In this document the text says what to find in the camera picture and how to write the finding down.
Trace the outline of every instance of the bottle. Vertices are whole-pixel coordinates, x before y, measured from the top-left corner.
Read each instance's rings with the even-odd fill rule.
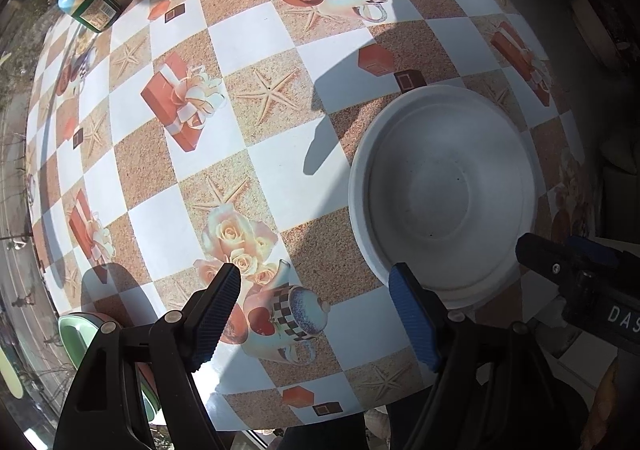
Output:
[[[58,6],[65,14],[98,34],[122,14],[117,0],[58,0]]]

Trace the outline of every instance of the white bowl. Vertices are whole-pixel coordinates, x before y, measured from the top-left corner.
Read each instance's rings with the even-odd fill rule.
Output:
[[[399,96],[373,120],[349,180],[351,225],[384,283],[404,262],[452,309],[479,304],[517,268],[536,216],[529,154],[478,93],[447,85]]]

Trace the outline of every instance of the table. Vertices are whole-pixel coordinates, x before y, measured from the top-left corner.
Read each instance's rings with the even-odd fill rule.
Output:
[[[494,101],[533,160],[534,230],[590,228],[574,117],[508,0],[130,1],[99,36],[68,17],[47,34],[26,127],[34,245],[60,314],[124,325],[238,265],[240,299],[195,375],[219,430],[345,416],[433,380],[347,209],[358,141],[401,91]],[[527,320],[556,293],[540,279],[521,268],[469,314]]]

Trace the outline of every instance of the screw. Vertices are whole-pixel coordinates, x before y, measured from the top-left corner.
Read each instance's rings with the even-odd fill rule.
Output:
[[[164,315],[164,321],[169,322],[169,324],[175,324],[180,321],[182,318],[182,313],[180,311],[170,311],[166,315]]]
[[[109,333],[113,333],[114,331],[116,331],[116,323],[105,322],[104,324],[102,324],[102,327],[100,327],[100,331],[102,331],[106,335],[108,335]]]
[[[463,322],[466,316],[462,311],[449,311],[447,313],[447,318],[452,322]]]
[[[519,335],[526,335],[529,332],[529,328],[523,322],[514,322],[511,329]]]

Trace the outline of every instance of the green dish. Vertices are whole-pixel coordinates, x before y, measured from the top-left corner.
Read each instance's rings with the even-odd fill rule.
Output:
[[[58,329],[60,340],[65,347],[71,363],[78,369],[86,350],[91,345],[95,334],[104,323],[103,320],[91,313],[72,313],[64,315],[58,319]],[[160,410],[160,402],[154,389],[147,379],[139,373],[140,389],[142,390],[142,403],[145,407],[146,419],[151,421]]]

